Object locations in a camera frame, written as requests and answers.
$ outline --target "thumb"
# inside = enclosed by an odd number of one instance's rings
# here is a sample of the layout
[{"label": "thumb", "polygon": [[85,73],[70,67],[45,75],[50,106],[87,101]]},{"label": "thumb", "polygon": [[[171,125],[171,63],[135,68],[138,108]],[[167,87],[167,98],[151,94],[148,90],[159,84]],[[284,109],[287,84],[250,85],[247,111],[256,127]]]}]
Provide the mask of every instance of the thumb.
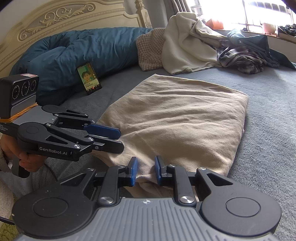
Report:
[{"label": "thumb", "polygon": [[19,159],[26,160],[28,158],[27,153],[19,147],[15,138],[11,137],[9,141],[7,141],[6,145],[13,155],[17,156]]}]

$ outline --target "cream carved headboard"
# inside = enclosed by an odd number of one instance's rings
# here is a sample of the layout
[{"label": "cream carved headboard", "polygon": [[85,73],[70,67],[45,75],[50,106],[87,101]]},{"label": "cream carved headboard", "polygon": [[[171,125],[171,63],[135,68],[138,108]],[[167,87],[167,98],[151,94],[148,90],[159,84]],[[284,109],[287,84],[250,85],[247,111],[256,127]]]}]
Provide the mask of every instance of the cream carved headboard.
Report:
[{"label": "cream carved headboard", "polygon": [[142,0],[136,14],[125,12],[124,0],[52,0],[16,24],[0,44],[0,77],[8,76],[21,55],[41,38],[69,30],[106,27],[152,28]]}]

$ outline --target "camera lens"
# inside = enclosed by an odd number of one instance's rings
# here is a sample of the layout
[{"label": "camera lens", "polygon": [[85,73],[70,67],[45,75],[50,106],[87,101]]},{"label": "camera lens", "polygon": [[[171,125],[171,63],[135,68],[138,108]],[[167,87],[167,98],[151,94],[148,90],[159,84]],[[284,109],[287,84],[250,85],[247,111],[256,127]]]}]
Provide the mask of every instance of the camera lens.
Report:
[{"label": "camera lens", "polygon": [[26,94],[28,94],[29,87],[30,87],[30,83],[29,83],[29,81],[26,81],[26,82],[22,85],[22,96],[25,96]]},{"label": "camera lens", "polygon": [[36,80],[34,80],[31,84],[31,91],[34,91],[36,87]]},{"label": "camera lens", "polygon": [[16,99],[18,97],[20,93],[20,87],[17,85],[14,87],[13,91],[12,91],[12,98]]}]

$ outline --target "gray bedsheet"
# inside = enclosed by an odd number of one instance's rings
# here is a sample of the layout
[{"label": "gray bedsheet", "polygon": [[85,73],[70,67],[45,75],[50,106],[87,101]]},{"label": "gray bedsheet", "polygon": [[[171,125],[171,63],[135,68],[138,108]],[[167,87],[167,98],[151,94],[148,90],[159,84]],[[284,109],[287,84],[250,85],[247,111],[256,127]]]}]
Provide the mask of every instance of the gray bedsheet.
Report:
[{"label": "gray bedsheet", "polygon": [[[90,96],[78,93],[63,106],[88,113],[97,120],[107,107],[152,74],[169,75],[159,69],[142,72],[133,67],[104,78],[103,88]],[[213,68],[178,77],[204,80],[245,92],[250,97],[245,133],[238,147],[229,178],[275,198],[282,207],[276,236],[282,241],[296,237],[296,72],[288,68],[264,68],[262,73],[246,75],[234,69]],[[77,163],[48,159],[59,178],[83,168],[107,167],[99,159],[85,155]],[[33,175],[33,189],[53,182],[42,168]],[[121,195],[129,194],[122,190]]]}]

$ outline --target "smartphone screen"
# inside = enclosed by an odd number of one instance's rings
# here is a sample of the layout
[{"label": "smartphone screen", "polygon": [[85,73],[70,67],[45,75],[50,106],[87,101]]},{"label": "smartphone screen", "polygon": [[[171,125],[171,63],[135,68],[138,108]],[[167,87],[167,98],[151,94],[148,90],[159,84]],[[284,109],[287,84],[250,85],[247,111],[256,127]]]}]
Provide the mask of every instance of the smartphone screen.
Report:
[{"label": "smartphone screen", "polygon": [[91,94],[102,88],[90,63],[77,68],[87,94]]}]

